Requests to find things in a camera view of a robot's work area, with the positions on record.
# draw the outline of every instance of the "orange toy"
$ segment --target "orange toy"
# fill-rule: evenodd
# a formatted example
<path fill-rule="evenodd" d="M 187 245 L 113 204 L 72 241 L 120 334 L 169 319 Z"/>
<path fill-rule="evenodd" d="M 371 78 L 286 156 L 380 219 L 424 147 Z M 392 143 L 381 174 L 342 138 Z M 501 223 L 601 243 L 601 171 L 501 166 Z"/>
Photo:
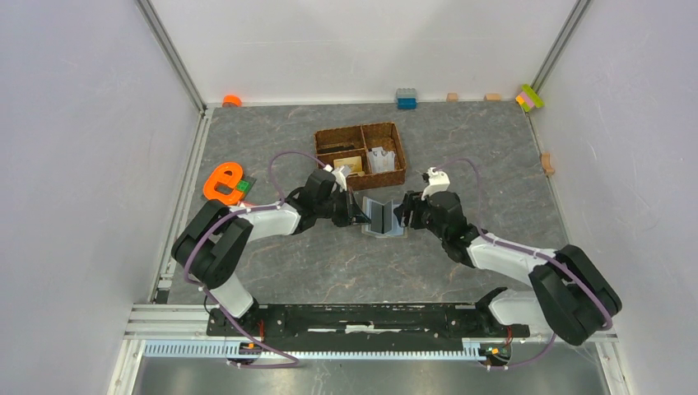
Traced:
<path fill-rule="evenodd" d="M 223 107 L 240 107 L 242 100 L 238 96 L 228 95 L 223 98 Z"/>
<path fill-rule="evenodd" d="M 226 206 L 237 204 L 244 196 L 244 192 L 235 189 L 242 179 L 242 167 L 235 162 L 226 162 L 219 165 L 211 173 L 211 177 L 203 185 L 203 196 L 208 200 L 218 199 Z M 223 193 L 220 187 L 227 187 L 230 192 Z"/>

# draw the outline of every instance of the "black wire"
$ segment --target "black wire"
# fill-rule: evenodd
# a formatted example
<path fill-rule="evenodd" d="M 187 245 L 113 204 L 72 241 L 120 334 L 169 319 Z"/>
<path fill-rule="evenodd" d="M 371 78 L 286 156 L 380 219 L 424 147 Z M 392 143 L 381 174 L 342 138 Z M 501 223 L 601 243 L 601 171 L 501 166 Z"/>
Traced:
<path fill-rule="evenodd" d="M 211 312 L 208 311 L 208 307 L 206 307 L 206 302 L 207 302 L 207 301 L 208 301 L 208 295 L 206 295 L 206 296 L 203 297 L 203 309 L 206 310 L 206 312 L 208 313 L 208 315 L 211 315 Z"/>

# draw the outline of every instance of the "wicker basket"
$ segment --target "wicker basket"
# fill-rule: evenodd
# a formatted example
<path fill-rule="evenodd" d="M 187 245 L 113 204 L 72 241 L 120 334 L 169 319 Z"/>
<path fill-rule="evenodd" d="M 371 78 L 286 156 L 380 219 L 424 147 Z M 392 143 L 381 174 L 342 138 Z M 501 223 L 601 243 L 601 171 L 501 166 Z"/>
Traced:
<path fill-rule="evenodd" d="M 365 175 L 352 175 L 347 178 L 347 184 L 352 189 L 358 191 L 405 183 L 407 159 L 395 123 L 372 123 L 347 128 L 325 129 L 315 133 L 316 153 L 325 148 L 337 146 L 353 146 L 353 148 L 330 154 L 318 154 L 318 159 L 332 165 L 336 159 L 360 156 Z M 376 174 L 372 172 L 368 161 L 368 152 L 369 149 L 377 146 L 383 147 L 386 151 L 395 152 L 395 171 Z"/>

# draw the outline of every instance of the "purple cable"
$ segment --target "purple cable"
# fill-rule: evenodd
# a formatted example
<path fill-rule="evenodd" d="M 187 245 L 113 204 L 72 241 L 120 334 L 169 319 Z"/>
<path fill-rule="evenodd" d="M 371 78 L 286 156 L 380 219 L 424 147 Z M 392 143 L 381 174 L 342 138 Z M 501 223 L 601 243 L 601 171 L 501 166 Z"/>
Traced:
<path fill-rule="evenodd" d="M 316 157 L 314 157 L 314 156 L 312 156 L 312 155 L 310 155 L 310 154 L 306 154 L 305 152 L 299 152 L 299 151 L 284 151 L 284 152 L 279 152 L 278 154 L 276 154 L 276 155 L 269 161 L 268 172 L 269 172 L 269 178 L 270 178 L 270 180 L 272 181 L 272 184 L 274 185 L 274 188 L 277 190 L 277 192 L 279 192 L 279 200 L 280 200 L 280 202 L 279 202 L 279 203 L 272 204 L 272 205 L 270 205 L 270 206 L 256 206 L 256 207 L 244 208 L 244 209 L 236 210 L 236 211 L 233 211 L 233 212 L 231 212 L 231 213 L 229 213 L 229 214 L 226 214 L 226 215 L 223 216 L 220 220 L 216 221 L 216 223 L 213 224 L 213 226 L 211 226 L 210 228 L 208 228 L 208 230 L 203 234 L 203 236 L 201 237 L 201 239 L 196 243 L 196 245 L 194 246 L 194 248 L 193 248 L 193 250 L 192 250 L 192 253 L 191 253 L 191 254 L 189 255 L 189 257 L 187 258 L 187 262 L 184 264 L 184 280 L 185 280 L 186 282 L 188 282 L 189 284 L 194 284 L 195 286 L 201 286 L 201 287 L 202 287 L 202 290 L 204 291 L 204 293 L 206 293 L 206 295 L 208 295 L 208 297 L 211 298 L 212 300 L 215 300 L 217 304 L 218 304 L 218 300 L 216 300 L 216 298 L 211 294 L 211 292 L 210 292 L 201 282 L 196 281 L 196 280 L 192 279 L 191 277 L 189 277 L 189 271 L 190 271 L 191 268 L 192 268 L 192 263 L 193 263 L 193 261 L 194 261 L 194 257 L 196 257 L 196 256 L 198 255 L 198 252 L 201 250 L 201 248 L 202 248 L 202 246 L 204 245 L 204 243 L 206 243 L 206 241 L 211 237 L 211 235 L 213 235 L 213 233 L 214 233 L 216 230 L 218 230 L 218 228 L 220 228 L 221 226 L 223 226 L 223 224 L 225 224 L 227 221 L 230 221 L 231 219 L 235 218 L 236 216 L 238 216 L 238 215 L 240 215 L 240 214 L 244 214 L 244 213 L 246 213 L 246 212 L 276 210 L 276 209 L 278 209 L 281 205 L 283 205 L 283 203 L 284 203 L 284 201 L 285 201 L 286 199 L 285 199 L 285 197 L 284 197 L 284 193 L 283 193 L 283 190 L 282 190 L 282 188 L 281 188 L 281 185 L 279 185 L 279 183 L 277 182 L 276 177 L 274 177 L 274 174 L 273 174 L 273 172 L 272 172 L 272 166 L 273 166 L 273 164 L 274 164 L 274 161 L 275 161 L 279 156 L 283 156 L 283 155 L 287 155 L 287 154 L 298 154 L 298 155 L 303 155 L 303 156 L 309 157 L 309 158 L 312 159 L 312 160 L 315 160 L 315 161 L 318 162 L 321 166 L 323 166 L 323 167 L 325 166 L 325 164 L 324 164 L 321 160 L 319 160 L 318 158 L 316 158 Z M 267 346 L 266 344 L 264 344 L 264 343 L 260 342 L 259 340 L 255 339 L 252 335 L 250 335 L 249 333 L 247 333 L 247 332 L 237 323 L 237 321 L 235 320 L 235 318 L 232 316 L 232 314 L 230 314 L 230 312 L 228 312 L 228 310 L 226 310 L 223 306 L 220 306 L 220 310 L 221 310 L 221 312 L 226 316 L 226 318 L 228 318 L 228 320 L 229 320 L 230 323 L 233 325 L 233 327 L 235 328 L 235 330 L 238 331 L 242 336 L 247 337 L 252 343 L 256 344 L 257 346 L 262 347 L 264 350 L 273 352 L 274 354 L 277 354 L 277 355 L 279 355 L 279 356 L 282 356 L 282 357 L 284 357 L 284 358 L 287 358 L 287 359 L 291 360 L 291 363 L 285 363 L 285 364 L 271 364 L 271 365 L 239 365 L 240 368 L 243 368 L 243 369 L 276 369 L 276 368 L 293 368 L 293 367 L 298 366 L 298 364 L 300 363 L 300 362 L 298 361 L 298 358 L 295 358 L 293 355 L 289 355 L 289 354 L 287 354 L 287 353 L 285 353 L 285 352 L 283 352 L 283 351 L 281 351 L 281 350 L 278 350 L 278 349 L 276 349 L 276 348 L 274 348 L 274 347 Z"/>
<path fill-rule="evenodd" d="M 451 165 L 455 162 L 460 162 L 460 161 L 467 162 L 470 165 L 470 167 L 472 167 L 472 171 L 475 173 L 475 181 L 477 184 L 477 221 L 475 223 L 475 227 L 477 228 L 477 233 L 479 233 L 483 239 L 489 241 L 490 243 L 492 243 L 494 245 L 499 245 L 500 247 L 512 249 L 512 250 L 520 252 L 520 253 L 526 253 L 528 255 L 531 255 L 532 257 L 545 259 L 549 263 L 552 263 L 555 267 L 557 267 L 563 273 L 565 273 L 591 299 L 592 303 L 596 306 L 598 311 L 601 312 L 603 319 L 606 320 L 606 323 L 603 327 L 604 330 L 611 329 L 613 327 L 613 321 L 612 321 L 611 315 L 608 313 L 608 310 L 606 309 L 606 307 L 603 305 L 603 303 L 601 303 L 601 300 L 599 300 L 596 297 L 596 295 L 594 295 L 593 292 L 579 279 L 579 277 L 577 277 L 569 268 L 567 268 L 567 266 L 558 262 L 557 259 L 555 259 L 554 257 L 548 257 L 547 255 L 545 255 L 543 253 L 538 253 L 532 249 L 527 249 L 525 247 L 521 247 L 521 246 L 516 245 L 516 244 L 512 244 L 512 243 L 508 243 L 506 241 L 494 239 L 482 231 L 482 227 L 481 227 L 481 223 L 482 223 L 482 180 L 480 178 L 480 171 L 477 169 L 475 162 L 473 162 L 469 158 L 456 158 L 456 159 L 449 160 L 442 165 L 436 166 L 434 168 L 434 171 L 441 170 L 447 165 Z M 550 338 L 550 341 L 547 343 L 545 348 L 543 348 L 543 350 L 538 355 L 534 356 L 530 360 L 525 360 L 523 362 L 509 365 L 509 366 L 507 366 L 506 369 L 516 368 L 519 366 L 525 366 L 525 365 L 528 365 L 532 362 L 535 362 L 535 361 L 541 359 L 552 348 L 552 345 L 555 342 L 555 339 L 556 339 L 556 334 L 553 333 L 552 337 Z M 490 367 L 490 369 L 506 370 L 504 366 L 492 366 L 492 367 Z"/>

